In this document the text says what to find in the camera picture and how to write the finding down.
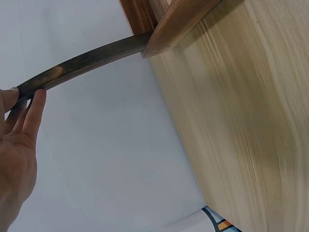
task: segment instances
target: dark wooden stick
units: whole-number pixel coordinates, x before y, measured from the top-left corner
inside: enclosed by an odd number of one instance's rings
[[[51,89],[85,72],[96,69],[121,58],[142,52],[151,32],[135,35],[65,61],[18,86],[17,104],[29,100],[40,88]]]

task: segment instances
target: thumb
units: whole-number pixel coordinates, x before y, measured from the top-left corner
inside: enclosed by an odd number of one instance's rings
[[[16,104],[19,97],[19,89],[16,87],[10,90],[0,90],[0,94],[3,101],[4,112],[8,112]]]

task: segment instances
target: wooden board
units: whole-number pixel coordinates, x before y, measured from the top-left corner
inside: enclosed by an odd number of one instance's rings
[[[120,4],[134,35],[153,31],[157,26],[148,0],[120,0]]]
[[[223,0],[150,58],[206,202],[244,232],[309,231],[308,9]]]
[[[148,58],[176,46],[220,0],[173,0],[160,18],[142,55]]]

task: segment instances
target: hand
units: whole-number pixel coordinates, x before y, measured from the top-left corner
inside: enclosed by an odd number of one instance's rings
[[[4,114],[17,102],[19,90],[0,90],[0,232],[8,230],[23,202],[34,189],[37,175],[36,139],[46,101],[46,91],[36,91],[26,104]]]

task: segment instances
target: fingernail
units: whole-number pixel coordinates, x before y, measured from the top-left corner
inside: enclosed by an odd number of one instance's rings
[[[18,91],[18,88],[17,88],[17,87],[12,87],[10,90],[12,90],[12,91]]]

